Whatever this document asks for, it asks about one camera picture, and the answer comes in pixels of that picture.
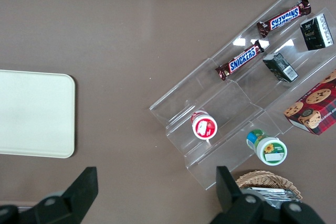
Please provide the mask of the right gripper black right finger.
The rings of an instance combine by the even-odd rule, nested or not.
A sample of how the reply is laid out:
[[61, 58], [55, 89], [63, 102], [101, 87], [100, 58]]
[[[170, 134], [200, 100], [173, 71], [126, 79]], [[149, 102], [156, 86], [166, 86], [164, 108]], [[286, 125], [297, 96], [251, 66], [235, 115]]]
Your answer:
[[216, 167], [216, 193], [222, 212], [211, 223], [325, 223], [307, 204], [285, 202], [276, 209], [242, 193], [226, 166]]

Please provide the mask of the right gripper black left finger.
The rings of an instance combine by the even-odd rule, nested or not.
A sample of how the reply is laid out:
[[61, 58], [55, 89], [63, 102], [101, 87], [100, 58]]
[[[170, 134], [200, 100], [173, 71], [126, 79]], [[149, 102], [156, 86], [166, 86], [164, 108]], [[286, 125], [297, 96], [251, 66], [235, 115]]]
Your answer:
[[1, 223], [81, 223], [98, 195], [96, 167], [87, 167], [60, 196], [50, 196], [19, 212], [1, 206]]

